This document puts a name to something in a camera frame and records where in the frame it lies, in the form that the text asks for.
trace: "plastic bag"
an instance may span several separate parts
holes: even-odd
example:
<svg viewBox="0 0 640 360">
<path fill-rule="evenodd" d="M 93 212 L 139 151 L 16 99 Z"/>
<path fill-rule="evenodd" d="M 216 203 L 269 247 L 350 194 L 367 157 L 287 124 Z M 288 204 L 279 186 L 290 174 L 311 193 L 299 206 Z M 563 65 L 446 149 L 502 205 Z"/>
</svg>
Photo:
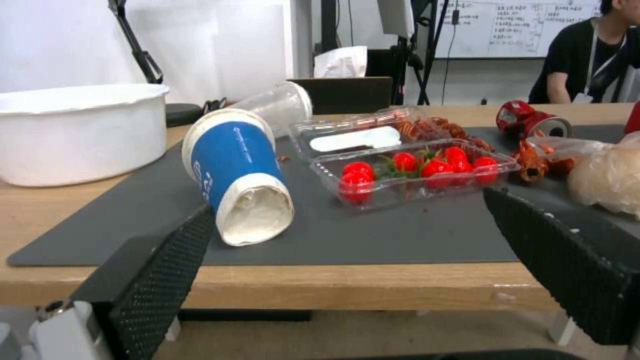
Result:
<svg viewBox="0 0 640 360">
<path fill-rule="evenodd" d="M 576 166 L 567 178 L 569 193 L 584 205 L 600 204 L 614 213 L 624 212 L 640 220 L 640 132 L 631 133 L 618 144 L 568 138 L 531 138 L 550 160 L 575 158 Z"/>
<path fill-rule="evenodd" d="M 556 136 L 530 137 L 527 139 L 538 156 L 548 160 L 576 159 L 580 160 L 597 152 L 610 149 L 611 143 L 594 140 L 559 138 Z"/>
</svg>

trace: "black t-shirt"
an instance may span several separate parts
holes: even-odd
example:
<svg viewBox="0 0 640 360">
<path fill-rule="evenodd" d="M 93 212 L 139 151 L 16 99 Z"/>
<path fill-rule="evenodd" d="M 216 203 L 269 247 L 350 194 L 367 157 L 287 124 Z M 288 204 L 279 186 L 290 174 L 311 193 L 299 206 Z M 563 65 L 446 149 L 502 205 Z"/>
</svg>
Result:
<svg viewBox="0 0 640 360">
<path fill-rule="evenodd" d="M 560 31 L 549 47 L 542 73 L 529 95 L 531 104 L 549 103 L 547 77 L 555 72 L 568 75 L 566 89 L 572 101 L 576 95 L 584 91 L 593 45 L 593 31 L 591 20 L 570 25 Z M 640 29 L 630 28 L 627 31 L 624 46 L 622 43 L 609 45 L 598 39 L 591 76 L 616 53 L 618 55 L 614 61 L 591 80 L 589 95 L 593 97 L 593 102 L 602 102 L 607 88 L 620 76 L 625 75 L 629 65 L 640 67 Z"/>
</svg>

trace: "red cherry tomato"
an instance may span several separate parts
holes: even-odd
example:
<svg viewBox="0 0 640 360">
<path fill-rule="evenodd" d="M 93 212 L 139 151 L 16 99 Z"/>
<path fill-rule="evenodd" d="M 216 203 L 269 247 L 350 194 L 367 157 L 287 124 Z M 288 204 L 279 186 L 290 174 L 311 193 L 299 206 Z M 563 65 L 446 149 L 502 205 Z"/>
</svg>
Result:
<svg viewBox="0 0 640 360">
<path fill-rule="evenodd" d="M 474 168 L 466 161 L 456 161 L 453 164 L 453 170 L 456 174 L 461 174 L 453 180 L 453 185 L 463 186 L 469 184 L 473 180 Z"/>
<path fill-rule="evenodd" d="M 340 179 L 339 193 L 352 204 L 363 204 L 371 197 L 372 179 L 362 172 L 350 172 Z"/>
<path fill-rule="evenodd" d="M 422 169 L 420 176 L 426 177 L 427 180 L 424 181 L 428 188 L 439 189 L 445 188 L 451 184 L 452 179 L 449 176 L 442 176 L 441 174 L 453 174 L 454 169 L 450 164 L 441 161 L 441 160 L 431 160 L 429 163 Z M 436 179 L 428 179 L 433 176 L 438 176 Z"/>
<path fill-rule="evenodd" d="M 467 153 L 457 146 L 448 147 L 444 151 L 444 157 L 447 159 L 447 162 L 453 164 L 455 161 L 464 161 L 465 163 L 469 162 L 467 158 Z"/>
<path fill-rule="evenodd" d="M 489 156 L 478 158 L 474 161 L 474 172 L 478 184 L 493 184 L 498 180 L 498 162 Z"/>
<path fill-rule="evenodd" d="M 418 160 L 410 152 L 398 152 L 394 155 L 394 166 L 400 172 L 414 172 L 418 170 Z"/>
<path fill-rule="evenodd" d="M 365 174 L 369 176 L 371 180 L 376 179 L 376 172 L 373 170 L 373 167 L 364 161 L 356 161 L 354 163 L 348 163 L 342 169 L 343 176 L 352 172 Z"/>
</svg>

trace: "blue paper cup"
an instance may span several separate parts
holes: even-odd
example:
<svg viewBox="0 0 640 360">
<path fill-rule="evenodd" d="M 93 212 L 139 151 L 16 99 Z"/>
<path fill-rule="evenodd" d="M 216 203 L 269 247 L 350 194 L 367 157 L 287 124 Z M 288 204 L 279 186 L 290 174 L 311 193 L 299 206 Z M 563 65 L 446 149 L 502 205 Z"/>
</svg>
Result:
<svg viewBox="0 0 640 360">
<path fill-rule="evenodd" d="M 293 203 L 273 133 L 256 114 L 224 109 L 205 115 L 184 138 L 182 162 L 215 210 L 225 243 L 260 243 L 291 225 Z"/>
</svg>

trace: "gray desk mat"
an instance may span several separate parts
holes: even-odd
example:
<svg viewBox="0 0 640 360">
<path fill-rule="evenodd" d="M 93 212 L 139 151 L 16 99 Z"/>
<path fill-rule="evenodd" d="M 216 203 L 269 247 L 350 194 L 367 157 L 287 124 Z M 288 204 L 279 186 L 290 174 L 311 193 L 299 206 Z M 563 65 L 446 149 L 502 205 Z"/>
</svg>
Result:
<svg viewBox="0 0 640 360">
<path fill-rule="evenodd" d="M 493 127 L 472 128 L 499 151 L 515 143 Z M 575 136 L 606 142 L 621 138 L 621 126 L 580 126 Z M 484 205 L 481 193 L 417 201 L 359 213 L 344 207 L 300 161 L 287 139 L 278 154 L 291 160 L 282 172 L 294 199 L 293 224 L 279 237 L 250 247 L 211 239 L 204 265 L 365 265 L 516 261 Z M 552 206 L 571 203 L 564 184 L 545 180 L 537 188 L 513 191 Z M 186 175 L 179 145 L 159 161 L 137 171 L 77 213 L 8 258 L 11 266 L 95 266 L 126 240 L 176 227 L 203 204 Z M 605 214 L 640 234 L 640 225 Z"/>
</svg>

